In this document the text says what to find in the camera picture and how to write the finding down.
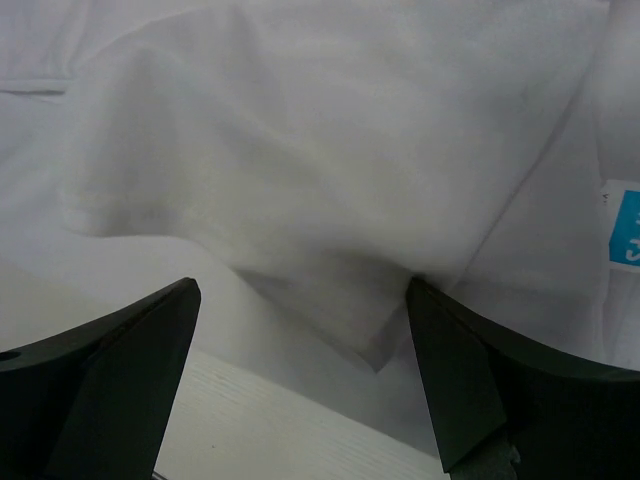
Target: white garment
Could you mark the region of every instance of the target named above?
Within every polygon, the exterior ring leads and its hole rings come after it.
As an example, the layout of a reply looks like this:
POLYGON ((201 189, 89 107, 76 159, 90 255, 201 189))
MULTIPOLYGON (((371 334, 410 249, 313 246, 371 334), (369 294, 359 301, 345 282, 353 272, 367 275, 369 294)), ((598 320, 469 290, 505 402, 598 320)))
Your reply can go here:
POLYGON ((567 109, 605 4, 232 3, 78 69, 52 151, 71 228, 195 240, 374 366, 412 272, 600 358, 600 178, 588 101, 567 109))

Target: wrinkled fabric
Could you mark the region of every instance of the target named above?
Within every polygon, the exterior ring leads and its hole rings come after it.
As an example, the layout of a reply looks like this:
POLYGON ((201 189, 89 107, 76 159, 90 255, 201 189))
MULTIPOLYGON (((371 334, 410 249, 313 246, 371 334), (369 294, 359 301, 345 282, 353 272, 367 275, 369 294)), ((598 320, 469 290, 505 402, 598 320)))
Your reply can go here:
POLYGON ((306 0, 149 22, 68 88, 66 224, 195 240, 375 367, 414 272, 600 358, 606 242, 580 86, 606 19, 588 1, 306 0))

